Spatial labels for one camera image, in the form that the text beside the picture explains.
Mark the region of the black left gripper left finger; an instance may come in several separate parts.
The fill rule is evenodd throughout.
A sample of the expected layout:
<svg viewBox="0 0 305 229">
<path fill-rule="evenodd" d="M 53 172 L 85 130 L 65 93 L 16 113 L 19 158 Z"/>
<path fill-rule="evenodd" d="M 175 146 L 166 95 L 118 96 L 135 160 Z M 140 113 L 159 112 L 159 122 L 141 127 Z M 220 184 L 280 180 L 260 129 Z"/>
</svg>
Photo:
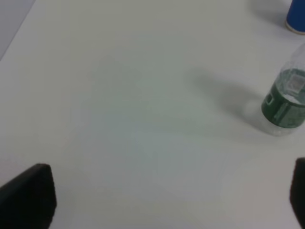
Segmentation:
<svg viewBox="0 0 305 229">
<path fill-rule="evenodd" d="M 0 187 L 2 229 L 48 229 L 57 207 L 51 166 L 35 164 Z"/>
</svg>

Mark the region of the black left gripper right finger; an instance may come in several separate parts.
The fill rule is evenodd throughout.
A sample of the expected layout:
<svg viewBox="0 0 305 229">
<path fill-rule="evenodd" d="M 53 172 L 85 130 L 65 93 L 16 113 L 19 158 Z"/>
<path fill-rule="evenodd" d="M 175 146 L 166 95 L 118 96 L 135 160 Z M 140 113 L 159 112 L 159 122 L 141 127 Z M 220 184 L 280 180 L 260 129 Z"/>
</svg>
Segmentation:
<svg viewBox="0 0 305 229">
<path fill-rule="evenodd" d="M 298 158 L 290 187 L 290 203 L 302 229 L 305 228 L 305 158 Z"/>
</svg>

